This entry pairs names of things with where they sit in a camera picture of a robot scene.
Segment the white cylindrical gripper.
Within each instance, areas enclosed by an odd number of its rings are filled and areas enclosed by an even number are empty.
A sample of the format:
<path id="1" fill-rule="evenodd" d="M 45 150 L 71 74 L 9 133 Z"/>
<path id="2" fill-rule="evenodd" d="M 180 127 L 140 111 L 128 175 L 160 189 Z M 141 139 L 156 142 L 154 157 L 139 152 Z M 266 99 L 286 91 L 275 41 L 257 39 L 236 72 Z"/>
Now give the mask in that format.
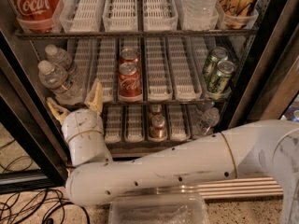
<path id="1" fill-rule="evenodd" d="M 50 97 L 47 98 L 47 105 L 51 114 L 62 123 L 64 140 L 68 144 L 73 166 L 104 162 L 107 159 L 103 121 L 98 115 L 103 111 L 103 87 L 99 79 L 94 81 L 87 93 L 85 105 L 89 109 L 70 113 Z"/>

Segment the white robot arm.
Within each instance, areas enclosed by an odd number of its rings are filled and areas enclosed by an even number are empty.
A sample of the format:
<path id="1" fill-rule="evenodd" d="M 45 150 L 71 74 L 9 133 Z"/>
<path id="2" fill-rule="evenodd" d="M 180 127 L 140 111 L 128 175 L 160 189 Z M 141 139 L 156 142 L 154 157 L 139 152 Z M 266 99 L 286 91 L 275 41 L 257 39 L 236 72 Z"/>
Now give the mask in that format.
<path id="1" fill-rule="evenodd" d="M 299 224 L 299 124 L 259 120 L 133 161 L 113 161 L 103 137 L 102 84 L 70 112 L 48 99 L 61 123 L 74 171 L 65 189 L 79 206 L 109 203 L 124 192 L 267 175 L 283 190 L 281 224 Z"/>

